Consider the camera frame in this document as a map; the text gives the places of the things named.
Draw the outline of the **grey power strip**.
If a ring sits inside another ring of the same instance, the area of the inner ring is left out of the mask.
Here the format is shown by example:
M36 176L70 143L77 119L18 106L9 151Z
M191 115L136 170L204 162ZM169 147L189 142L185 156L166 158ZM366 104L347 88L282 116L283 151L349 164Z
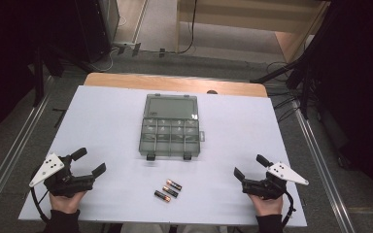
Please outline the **grey power strip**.
M132 56L137 56L140 51L141 43L136 44L118 44L112 47L112 51L116 51L118 55L129 51Z

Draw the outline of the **black metal stand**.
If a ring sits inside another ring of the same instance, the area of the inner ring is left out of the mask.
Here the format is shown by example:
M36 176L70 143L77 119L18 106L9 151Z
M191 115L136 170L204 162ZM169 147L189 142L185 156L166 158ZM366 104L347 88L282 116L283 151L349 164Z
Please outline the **black metal stand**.
M84 64L78 58L54 45L36 46L33 53L33 76L35 89L35 99L33 103L34 107L37 107L42 102L45 95L43 66L46 66L52 75L58 77L62 76L64 69L60 64L59 57L68 60L87 74L93 71L92 68Z
M300 98L301 114L307 118L306 105L309 96L309 87L312 81L312 62L314 56L318 52L318 47L322 43L328 28L333 22L333 13L328 12L328 6L323 7L320 10L321 24L317 29L314 38L311 40L309 46L292 62L286 64L282 68L279 68L272 73L250 80L250 83L267 83L270 80L283 75L287 71L291 71L288 79L286 80L286 87L289 90L295 90L300 84L302 84L302 93Z

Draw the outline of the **clear grey compartment box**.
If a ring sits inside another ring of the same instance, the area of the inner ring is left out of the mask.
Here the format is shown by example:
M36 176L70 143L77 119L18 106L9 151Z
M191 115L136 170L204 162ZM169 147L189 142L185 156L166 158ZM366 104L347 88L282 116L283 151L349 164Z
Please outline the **clear grey compartment box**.
M201 151L198 101L191 95L148 94L139 152L148 161L179 156L190 161Z

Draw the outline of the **person's right hand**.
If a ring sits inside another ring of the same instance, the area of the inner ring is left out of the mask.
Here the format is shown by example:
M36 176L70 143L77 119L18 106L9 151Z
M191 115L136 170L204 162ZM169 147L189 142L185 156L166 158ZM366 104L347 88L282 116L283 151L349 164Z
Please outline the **person's right hand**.
M259 196L249 195L257 216L280 215L284 205L283 197L264 200Z

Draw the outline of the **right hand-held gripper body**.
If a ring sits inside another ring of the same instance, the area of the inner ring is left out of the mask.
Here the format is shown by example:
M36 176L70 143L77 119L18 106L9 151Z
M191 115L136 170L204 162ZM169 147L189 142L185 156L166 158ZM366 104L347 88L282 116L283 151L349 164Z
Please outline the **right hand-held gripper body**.
M260 161L266 168L266 178L261 181L246 179L241 175L242 191L264 199L277 199L287 191L287 182L308 185L309 182L283 162Z

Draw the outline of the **person's left hand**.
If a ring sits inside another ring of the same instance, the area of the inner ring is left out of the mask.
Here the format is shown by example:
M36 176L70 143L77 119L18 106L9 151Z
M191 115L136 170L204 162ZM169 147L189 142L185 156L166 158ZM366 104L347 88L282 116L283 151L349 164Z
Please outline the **person's left hand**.
M80 207L80 203L86 192L78 192L73 197L54 196L50 194L51 208L65 214L74 214Z

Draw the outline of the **black and copper battery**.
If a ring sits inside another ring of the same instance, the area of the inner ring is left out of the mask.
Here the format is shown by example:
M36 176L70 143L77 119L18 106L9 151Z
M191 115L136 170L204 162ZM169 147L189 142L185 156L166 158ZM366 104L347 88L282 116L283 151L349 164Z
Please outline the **black and copper battery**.
M172 180L169 180L169 179L168 179L168 180L166 181L166 183L169 184L170 186L174 187L175 189L179 190L179 191L182 190L182 186L179 185L178 183L175 183L175 182L172 181Z
M165 191L166 193L168 193L169 195L175 197L175 198L177 198L178 195L179 195L179 193L177 191L171 189L170 187L168 187L166 185L162 188L162 190Z
M166 203L169 203L171 201L171 197L169 197L168 195L156 190L154 192L154 196L165 201Z

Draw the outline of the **beige wooden shelf unit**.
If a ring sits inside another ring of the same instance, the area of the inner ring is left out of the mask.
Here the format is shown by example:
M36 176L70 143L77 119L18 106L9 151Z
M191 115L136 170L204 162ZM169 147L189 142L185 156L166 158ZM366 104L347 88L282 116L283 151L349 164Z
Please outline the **beige wooden shelf unit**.
M320 10L331 0L176 0L176 50L180 23L274 31L286 62L298 57L301 47L321 24Z

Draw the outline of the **metal floor rail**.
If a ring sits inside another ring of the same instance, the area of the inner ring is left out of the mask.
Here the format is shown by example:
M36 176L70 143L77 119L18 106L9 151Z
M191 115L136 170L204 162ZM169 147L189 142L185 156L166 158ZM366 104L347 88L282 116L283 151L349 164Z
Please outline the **metal floor rail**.
M49 98L49 94L45 95L36 107L32 107L27 103L29 97L26 96L0 124L0 194L47 106Z
M356 233L343 198L340 195L336 183L326 166L321 148L312 130L310 122L301 113L300 102L298 100L294 100L292 102L292 106L295 108L298 123L307 142L311 156L316 164L323 188L341 233Z

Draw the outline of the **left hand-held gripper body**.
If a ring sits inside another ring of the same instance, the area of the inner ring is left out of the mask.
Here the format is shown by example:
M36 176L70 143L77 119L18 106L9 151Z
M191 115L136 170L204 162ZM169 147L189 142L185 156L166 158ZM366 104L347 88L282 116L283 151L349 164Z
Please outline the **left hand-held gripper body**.
M47 155L38 171L33 175L29 187L38 183L44 186L54 196L73 197L76 193L92 190L94 177L91 175L75 177L71 172L74 160L70 154L58 156L54 152Z

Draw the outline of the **black equipment cabinet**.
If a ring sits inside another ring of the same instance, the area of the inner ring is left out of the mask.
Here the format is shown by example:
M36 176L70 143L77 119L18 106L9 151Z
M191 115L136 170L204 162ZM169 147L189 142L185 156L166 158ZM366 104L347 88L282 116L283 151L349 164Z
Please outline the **black equipment cabinet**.
M75 0L84 47L83 60L99 60L111 50L120 15L117 0Z

